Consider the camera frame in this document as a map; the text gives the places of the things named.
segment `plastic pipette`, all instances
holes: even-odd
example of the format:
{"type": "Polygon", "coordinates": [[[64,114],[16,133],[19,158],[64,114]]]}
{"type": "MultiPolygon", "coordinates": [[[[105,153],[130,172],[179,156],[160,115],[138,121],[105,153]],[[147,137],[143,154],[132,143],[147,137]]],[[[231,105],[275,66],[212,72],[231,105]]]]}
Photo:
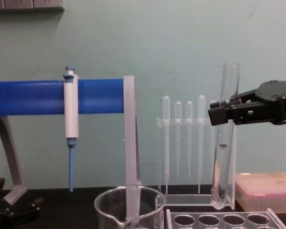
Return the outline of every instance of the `plastic pipette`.
{"type": "MultiPolygon", "coordinates": [[[[211,100],[210,104],[216,103],[215,100],[211,100]]],[[[210,168],[211,174],[213,174],[214,167],[214,152],[215,152],[215,126],[210,125],[210,168]]]]}
{"type": "Polygon", "coordinates": [[[182,104],[180,101],[175,103],[175,120],[176,120],[176,163],[177,163],[177,177],[179,177],[180,167],[180,124],[181,124],[182,104]]]}
{"type": "Polygon", "coordinates": [[[189,177],[191,177],[191,157],[192,157],[192,119],[193,119],[193,103],[186,102],[186,119],[187,119],[187,163],[189,177]]]}
{"type": "Polygon", "coordinates": [[[164,96],[163,103],[163,122],[164,122],[164,155],[165,155],[165,187],[166,193],[168,189],[168,180],[170,177],[170,137],[169,137],[169,125],[170,125],[170,97],[164,96]]]}
{"type": "Polygon", "coordinates": [[[198,193],[200,193],[203,153],[204,153],[204,115],[205,115],[205,96],[201,95],[198,99],[198,122],[199,122],[199,147],[198,147],[198,193]]]}

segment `clear plastic holder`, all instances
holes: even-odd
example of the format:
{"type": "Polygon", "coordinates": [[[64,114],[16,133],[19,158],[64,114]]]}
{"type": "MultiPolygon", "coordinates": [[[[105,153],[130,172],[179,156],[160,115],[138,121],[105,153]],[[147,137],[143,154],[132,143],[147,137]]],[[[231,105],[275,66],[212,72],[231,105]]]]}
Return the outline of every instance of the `clear plastic holder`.
{"type": "MultiPolygon", "coordinates": [[[[216,126],[205,117],[205,97],[198,98],[198,109],[188,101],[182,119],[182,103],[176,101],[174,111],[169,110],[170,98],[164,97],[163,119],[157,119],[158,189],[165,194],[166,206],[211,206],[211,194],[170,192],[170,185],[211,184],[216,141],[216,126]]],[[[233,133],[226,206],[235,208],[236,131],[233,133]]]]}
{"type": "Polygon", "coordinates": [[[166,210],[167,229],[286,229],[277,215],[266,212],[177,213],[166,210]]]}

